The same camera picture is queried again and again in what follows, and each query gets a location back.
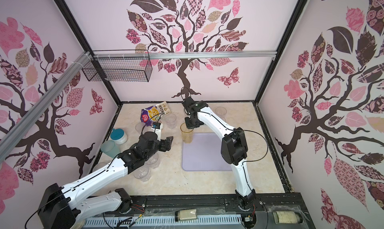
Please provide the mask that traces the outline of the clear ribbed glass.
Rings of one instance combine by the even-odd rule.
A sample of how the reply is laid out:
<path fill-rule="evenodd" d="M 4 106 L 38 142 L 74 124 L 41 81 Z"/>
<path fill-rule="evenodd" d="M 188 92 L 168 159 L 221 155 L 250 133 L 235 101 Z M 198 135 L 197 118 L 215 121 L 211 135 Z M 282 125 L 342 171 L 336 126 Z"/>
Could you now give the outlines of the clear ribbed glass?
<path fill-rule="evenodd" d="M 134 172 L 134 177 L 142 182 L 148 182 L 151 178 L 151 169 L 148 165 L 144 165 L 138 169 L 136 169 Z"/>
<path fill-rule="evenodd" d="M 158 153 L 155 153 L 152 157 L 150 157 L 145 164 L 151 169 L 157 169 L 160 165 L 160 156 Z"/>

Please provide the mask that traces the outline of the yellow tall glass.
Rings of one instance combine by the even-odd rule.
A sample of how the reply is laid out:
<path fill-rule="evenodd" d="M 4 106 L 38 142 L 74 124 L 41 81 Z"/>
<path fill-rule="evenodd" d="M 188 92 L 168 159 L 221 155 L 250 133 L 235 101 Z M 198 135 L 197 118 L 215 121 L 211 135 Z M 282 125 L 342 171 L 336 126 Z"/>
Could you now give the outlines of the yellow tall glass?
<path fill-rule="evenodd" d="M 190 144 L 193 141 L 194 130 L 188 129 L 186 123 L 180 126 L 182 140 L 186 144 Z"/>

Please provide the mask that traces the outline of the teal frosted glass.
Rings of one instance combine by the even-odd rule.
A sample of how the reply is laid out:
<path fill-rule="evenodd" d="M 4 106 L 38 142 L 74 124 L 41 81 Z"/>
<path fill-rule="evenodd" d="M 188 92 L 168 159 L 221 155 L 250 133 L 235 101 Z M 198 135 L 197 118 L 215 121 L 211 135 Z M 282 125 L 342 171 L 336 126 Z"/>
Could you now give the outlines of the teal frosted glass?
<path fill-rule="evenodd" d="M 101 151 L 110 158 L 115 158 L 121 153 L 119 146 L 114 141 L 106 141 L 101 145 Z"/>

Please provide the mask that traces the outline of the lilac plastic tray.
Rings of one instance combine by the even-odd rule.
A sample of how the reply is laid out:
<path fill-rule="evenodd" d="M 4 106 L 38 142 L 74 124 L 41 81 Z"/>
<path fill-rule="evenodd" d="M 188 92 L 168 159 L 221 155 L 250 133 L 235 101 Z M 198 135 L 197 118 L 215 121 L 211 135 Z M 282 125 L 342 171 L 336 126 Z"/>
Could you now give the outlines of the lilac plastic tray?
<path fill-rule="evenodd" d="M 221 155 L 222 140 L 215 133 L 196 133 L 191 143 L 183 143 L 182 169 L 186 172 L 231 171 Z"/>

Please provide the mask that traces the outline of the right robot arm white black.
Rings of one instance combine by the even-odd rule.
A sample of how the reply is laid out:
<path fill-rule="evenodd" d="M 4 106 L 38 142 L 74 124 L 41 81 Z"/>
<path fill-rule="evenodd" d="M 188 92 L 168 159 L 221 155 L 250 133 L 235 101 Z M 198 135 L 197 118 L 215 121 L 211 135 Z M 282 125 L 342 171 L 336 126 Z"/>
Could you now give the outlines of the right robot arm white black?
<path fill-rule="evenodd" d="M 231 166 L 236 183 L 236 196 L 241 210 L 248 210 L 258 198 L 256 191 L 251 184 L 247 163 L 263 160 L 269 150 L 256 160 L 247 160 L 248 144 L 246 130 L 235 128 L 227 124 L 205 101 L 195 101 L 191 97 L 183 99 L 182 105 L 185 113 L 185 124 L 188 129 L 207 126 L 221 140 L 221 156 Z"/>

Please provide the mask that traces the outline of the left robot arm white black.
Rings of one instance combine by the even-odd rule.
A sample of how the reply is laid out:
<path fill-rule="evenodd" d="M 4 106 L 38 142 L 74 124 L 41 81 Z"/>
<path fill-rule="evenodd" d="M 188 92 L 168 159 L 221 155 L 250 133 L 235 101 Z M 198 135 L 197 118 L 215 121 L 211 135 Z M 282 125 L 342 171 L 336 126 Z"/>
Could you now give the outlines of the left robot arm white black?
<path fill-rule="evenodd" d="M 127 213 L 132 198 L 120 188 L 106 195 L 93 194 L 108 184 L 123 178 L 145 165 L 157 152 L 167 152 L 173 137 L 161 140 L 160 132 L 146 132 L 128 150 L 119 153 L 106 166 L 75 182 L 49 186 L 36 214 L 45 229 L 70 229 L 74 224 L 106 212 Z"/>

